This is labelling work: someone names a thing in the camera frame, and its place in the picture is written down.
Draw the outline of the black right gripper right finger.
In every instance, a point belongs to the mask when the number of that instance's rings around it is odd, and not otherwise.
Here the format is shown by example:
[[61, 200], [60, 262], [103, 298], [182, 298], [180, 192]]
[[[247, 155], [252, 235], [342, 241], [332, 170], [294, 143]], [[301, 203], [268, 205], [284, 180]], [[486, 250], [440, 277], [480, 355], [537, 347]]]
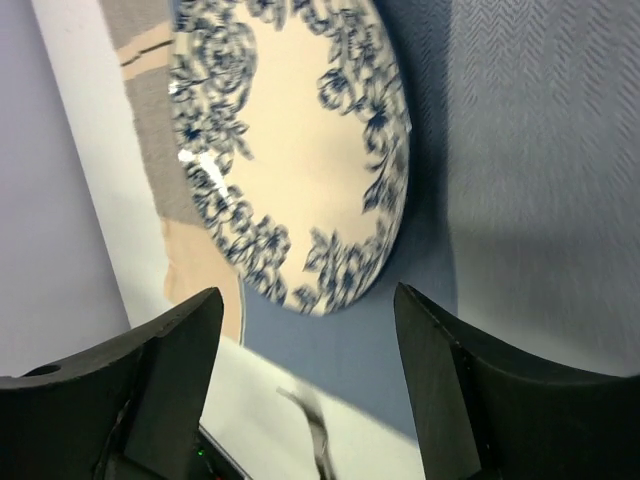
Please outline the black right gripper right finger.
[[639, 380], [511, 346], [399, 284], [398, 346], [429, 479], [635, 479]]

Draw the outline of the blue floral ceramic plate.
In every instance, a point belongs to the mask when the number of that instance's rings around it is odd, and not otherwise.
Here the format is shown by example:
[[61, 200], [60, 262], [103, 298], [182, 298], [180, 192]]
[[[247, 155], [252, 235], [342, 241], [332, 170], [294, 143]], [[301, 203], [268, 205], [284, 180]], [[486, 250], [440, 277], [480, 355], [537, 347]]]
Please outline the blue floral ceramic plate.
[[375, 282], [400, 227], [411, 122], [370, 1], [181, 1], [169, 98], [205, 228], [245, 284], [324, 316]]

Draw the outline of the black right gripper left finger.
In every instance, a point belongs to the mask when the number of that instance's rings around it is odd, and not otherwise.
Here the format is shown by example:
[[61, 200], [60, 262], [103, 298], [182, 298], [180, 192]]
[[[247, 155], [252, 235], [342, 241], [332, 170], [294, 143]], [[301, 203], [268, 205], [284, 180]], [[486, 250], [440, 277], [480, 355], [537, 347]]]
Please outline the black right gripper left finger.
[[223, 300], [207, 288], [88, 350], [1, 379], [4, 479], [186, 479]]

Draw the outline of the blue beige checked cloth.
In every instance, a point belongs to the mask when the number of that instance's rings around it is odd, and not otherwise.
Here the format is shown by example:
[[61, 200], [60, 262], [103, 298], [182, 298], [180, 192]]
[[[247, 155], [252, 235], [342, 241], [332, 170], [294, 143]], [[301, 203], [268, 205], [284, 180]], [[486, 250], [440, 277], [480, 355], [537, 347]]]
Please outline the blue beige checked cloth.
[[374, 291], [322, 320], [253, 293], [245, 345], [412, 434], [394, 375], [405, 282], [511, 344], [639, 370], [639, 5], [382, 1], [417, 139], [397, 252]]

